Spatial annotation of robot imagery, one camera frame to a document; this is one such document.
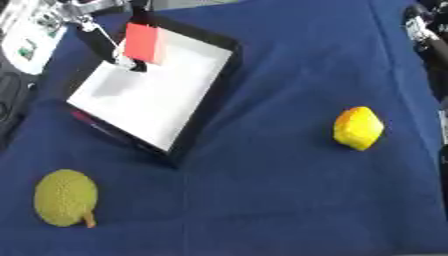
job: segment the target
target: green fruit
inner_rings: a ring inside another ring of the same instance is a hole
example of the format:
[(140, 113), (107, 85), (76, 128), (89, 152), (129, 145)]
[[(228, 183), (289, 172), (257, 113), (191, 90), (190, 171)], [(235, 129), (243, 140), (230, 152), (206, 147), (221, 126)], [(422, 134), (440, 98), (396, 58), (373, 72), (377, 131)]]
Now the green fruit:
[(95, 183), (73, 170), (59, 170), (45, 176), (37, 185), (34, 208), (48, 224), (68, 227), (82, 219), (95, 226), (92, 211), (98, 199)]

